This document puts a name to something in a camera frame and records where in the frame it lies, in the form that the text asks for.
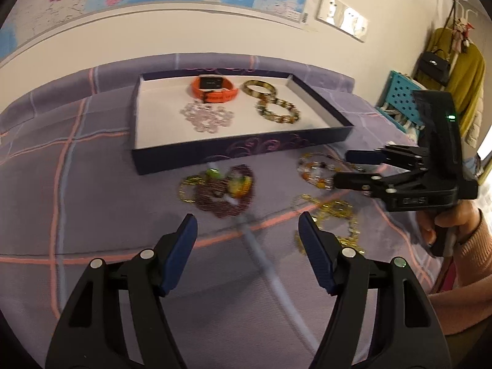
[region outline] orange silicone strap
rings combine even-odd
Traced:
[[[196,77],[193,83],[191,83],[191,89],[193,90],[193,95],[195,98],[203,100],[203,95],[206,94],[207,98],[205,102],[207,103],[226,103],[228,101],[234,100],[238,95],[238,89],[234,87],[232,82],[227,78],[223,78],[222,90],[205,92],[200,90],[200,76]]]

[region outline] human hand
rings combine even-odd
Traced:
[[[417,223],[422,237],[429,245],[434,244],[435,226],[457,226],[456,238],[464,242],[480,225],[480,211],[471,200],[461,200],[458,205],[435,216],[429,211],[417,211]]]

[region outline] hanging clothes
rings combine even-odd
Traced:
[[[427,51],[431,51],[434,48],[435,43],[441,36],[441,32],[443,32],[443,28],[437,29],[434,32],[429,45],[427,46]],[[445,28],[442,37],[437,44],[437,48],[446,52],[449,51],[452,38],[453,31]],[[443,53],[443,51],[438,51],[436,54],[443,59],[447,58],[445,55],[446,53]],[[449,84],[445,89],[453,96],[454,106],[456,107],[456,112],[460,118],[459,133],[461,137],[465,137],[476,119],[477,109],[479,108],[479,98],[482,93],[485,77],[485,67],[485,60],[482,53],[478,50],[476,45],[471,44],[467,53],[458,56]],[[439,83],[420,71],[417,74],[416,80],[429,90],[441,90],[441,85]]]
[[[478,148],[478,137],[480,135],[480,127],[482,125],[482,113],[484,111],[484,86],[483,83],[480,87],[477,100],[477,108],[475,110],[475,117],[471,123],[470,129],[465,136],[465,142],[474,150]]]

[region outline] purple bed sheet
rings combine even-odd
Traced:
[[[193,68],[294,73],[355,128],[333,145],[249,156],[266,148],[265,138],[228,152],[230,160],[218,162],[219,168],[249,165],[256,196],[241,217],[216,219],[177,196],[180,180],[205,164],[141,177],[130,156],[129,102],[137,77]],[[26,350],[44,365],[60,312],[92,258],[129,259],[175,231],[191,212],[199,237],[178,287],[162,301],[188,367],[308,367],[335,299],[317,285],[294,241],[291,202],[302,193],[350,202],[366,256],[403,256],[429,291],[441,261],[422,247],[413,214],[388,214],[359,192],[320,191],[296,172],[307,151],[343,156],[347,149],[374,149],[388,141],[411,143],[351,94],[353,84],[340,73],[277,58],[169,54],[80,71],[13,102],[0,114],[0,309]],[[348,232],[335,219],[324,227],[341,236]],[[356,361],[368,351],[375,297],[368,297]],[[140,361],[125,294],[121,309],[130,356]]]

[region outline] teal plastic basket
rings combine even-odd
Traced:
[[[423,126],[424,123],[420,120],[417,105],[412,97],[413,90],[421,90],[422,88],[401,73],[391,71],[391,76],[392,80],[386,102],[417,126]]]

